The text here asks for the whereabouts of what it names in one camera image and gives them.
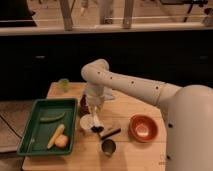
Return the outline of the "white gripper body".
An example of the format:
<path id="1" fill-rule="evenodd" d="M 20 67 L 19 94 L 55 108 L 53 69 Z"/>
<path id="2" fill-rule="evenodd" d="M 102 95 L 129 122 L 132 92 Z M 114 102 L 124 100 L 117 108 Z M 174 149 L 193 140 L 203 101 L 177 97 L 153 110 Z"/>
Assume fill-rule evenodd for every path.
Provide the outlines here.
<path id="1" fill-rule="evenodd" d="M 86 89 L 86 103 L 92 111 L 100 112 L 104 104 L 105 96 L 102 89 Z"/>

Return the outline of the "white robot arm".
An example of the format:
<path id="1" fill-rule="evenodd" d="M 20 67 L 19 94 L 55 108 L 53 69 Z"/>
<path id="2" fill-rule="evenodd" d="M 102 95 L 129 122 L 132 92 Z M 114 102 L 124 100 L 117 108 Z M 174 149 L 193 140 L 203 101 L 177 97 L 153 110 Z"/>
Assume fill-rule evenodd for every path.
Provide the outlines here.
<path id="1" fill-rule="evenodd" d="M 113 73 L 104 59 L 83 66 L 81 76 L 94 98 L 108 87 L 161 110 L 167 131 L 165 171 L 213 171 L 213 88 Z"/>

